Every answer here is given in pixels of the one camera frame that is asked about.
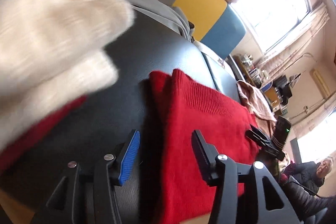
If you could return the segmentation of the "grey hoodie garment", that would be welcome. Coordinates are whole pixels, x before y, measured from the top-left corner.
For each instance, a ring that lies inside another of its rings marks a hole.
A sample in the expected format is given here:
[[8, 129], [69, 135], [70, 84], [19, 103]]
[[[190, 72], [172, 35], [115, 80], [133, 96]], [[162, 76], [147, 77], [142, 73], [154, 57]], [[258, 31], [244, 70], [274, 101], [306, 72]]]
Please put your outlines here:
[[159, 0], [127, 0], [134, 10], [145, 14], [169, 29], [173, 30], [186, 40], [193, 42], [195, 26], [190, 23], [179, 7], [170, 7]]

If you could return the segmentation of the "seated person dark jacket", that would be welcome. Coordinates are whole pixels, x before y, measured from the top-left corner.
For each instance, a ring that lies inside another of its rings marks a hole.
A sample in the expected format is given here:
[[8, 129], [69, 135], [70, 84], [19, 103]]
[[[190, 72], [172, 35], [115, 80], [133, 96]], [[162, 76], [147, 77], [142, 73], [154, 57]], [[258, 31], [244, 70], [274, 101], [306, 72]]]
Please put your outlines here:
[[314, 217], [320, 211], [329, 210], [335, 205], [335, 196], [317, 196], [325, 177], [333, 169], [333, 162], [332, 157], [327, 157], [318, 163], [291, 163], [281, 174], [279, 185], [300, 221]]

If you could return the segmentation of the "cluttered wooden desk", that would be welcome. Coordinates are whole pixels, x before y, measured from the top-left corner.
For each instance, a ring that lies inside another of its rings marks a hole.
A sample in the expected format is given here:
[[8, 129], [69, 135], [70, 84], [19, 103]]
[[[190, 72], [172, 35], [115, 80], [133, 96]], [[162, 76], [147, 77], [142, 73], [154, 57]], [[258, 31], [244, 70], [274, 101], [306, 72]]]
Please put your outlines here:
[[292, 89], [299, 81], [301, 73], [290, 76], [281, 75], [270, 80], [266, 70], [258, 69], [253, 64], [252, 56], [234, 55], [233, 61], [238, 66], [243, 79], [258, 88], [268, 101], [270, 109], [277, 115], [286, 115], [289, 99], [293, 96]]

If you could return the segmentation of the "dark red folded garment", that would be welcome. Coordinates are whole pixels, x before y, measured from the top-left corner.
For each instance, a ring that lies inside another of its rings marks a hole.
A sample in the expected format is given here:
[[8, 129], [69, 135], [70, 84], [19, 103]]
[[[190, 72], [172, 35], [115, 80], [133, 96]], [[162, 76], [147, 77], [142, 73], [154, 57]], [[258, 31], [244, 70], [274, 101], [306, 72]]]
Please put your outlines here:
[[79, 108], [86, 101], [86, 98], [87, 96], [81, 96], [67, 103], [59, 110], [31, 126], [20, 138], [8, 145], [1, 152], [1, 173], [11, 167], [25, 152], [48, 135], [71, 111]]

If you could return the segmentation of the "red knitted sweater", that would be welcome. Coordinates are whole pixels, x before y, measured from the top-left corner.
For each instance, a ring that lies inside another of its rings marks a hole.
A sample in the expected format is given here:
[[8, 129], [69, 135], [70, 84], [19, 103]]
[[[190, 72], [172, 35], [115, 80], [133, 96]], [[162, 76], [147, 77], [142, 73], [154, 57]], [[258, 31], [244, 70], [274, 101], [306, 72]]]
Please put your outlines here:
[[162, 207], [158, 223], [180, 223], [209, 213], [215, 188], [201, 177], [191, 146], [199, 130], [207, 143], [236, 162], [252, 164], [259, 151], [245, 137], [255, 117], [235, 100], [194, 81], [183, 71], [153, 71], [152, 94], [163, 123]]

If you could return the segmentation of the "bright window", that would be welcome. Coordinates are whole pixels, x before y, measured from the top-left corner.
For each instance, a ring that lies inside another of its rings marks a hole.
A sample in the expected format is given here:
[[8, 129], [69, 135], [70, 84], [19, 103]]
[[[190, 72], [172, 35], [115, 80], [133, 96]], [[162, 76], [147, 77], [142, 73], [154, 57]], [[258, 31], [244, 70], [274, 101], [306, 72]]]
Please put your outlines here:
[[274, 48], [311, 12], [308, 0], [237, 0], [231, 6], [262, 53]]

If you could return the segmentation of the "pink brown knit sweater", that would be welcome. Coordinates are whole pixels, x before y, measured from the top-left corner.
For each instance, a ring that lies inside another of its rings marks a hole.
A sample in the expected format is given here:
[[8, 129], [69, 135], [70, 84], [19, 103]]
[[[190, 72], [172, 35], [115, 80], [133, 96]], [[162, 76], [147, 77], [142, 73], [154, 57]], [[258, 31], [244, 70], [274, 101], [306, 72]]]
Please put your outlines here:
[[241, 104], [254, 115], [257, 127], [269, 137], [273, 135], [276, 118], [262, 92], [251, 84], [239, 80], [236, 83]]

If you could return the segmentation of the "white folded knit garment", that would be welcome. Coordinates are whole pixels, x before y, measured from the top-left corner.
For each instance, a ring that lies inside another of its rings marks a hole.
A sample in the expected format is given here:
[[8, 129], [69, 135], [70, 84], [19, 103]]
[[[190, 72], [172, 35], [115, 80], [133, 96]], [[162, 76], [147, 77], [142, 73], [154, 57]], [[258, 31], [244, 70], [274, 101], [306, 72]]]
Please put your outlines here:
[[68, 102], [115, 84], [104, 47], [134, 17], [126, 0], [1, 0], [1, 148]]

